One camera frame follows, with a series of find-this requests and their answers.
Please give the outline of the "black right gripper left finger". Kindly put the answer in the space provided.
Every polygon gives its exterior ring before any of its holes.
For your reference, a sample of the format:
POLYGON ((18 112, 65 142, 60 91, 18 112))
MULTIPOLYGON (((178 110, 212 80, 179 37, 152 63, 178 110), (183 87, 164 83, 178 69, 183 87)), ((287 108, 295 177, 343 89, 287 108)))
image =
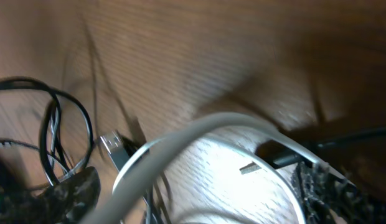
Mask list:
POLYGON ((38 195, 28 190, 0 192, 0 223, 79 223, 100 195, 100 178, 87 167, 38 195))

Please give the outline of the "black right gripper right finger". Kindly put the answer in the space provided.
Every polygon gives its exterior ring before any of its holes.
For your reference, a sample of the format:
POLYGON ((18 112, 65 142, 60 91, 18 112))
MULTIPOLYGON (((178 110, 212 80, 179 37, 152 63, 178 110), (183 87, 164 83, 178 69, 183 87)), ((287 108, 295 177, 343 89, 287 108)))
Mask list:
POLYGON ((303 208, 306 223, 336 223, 336 213, 346 223, 386 224, 383 202, 320 167, 304 162, 296 166, 291 183, 303 208))

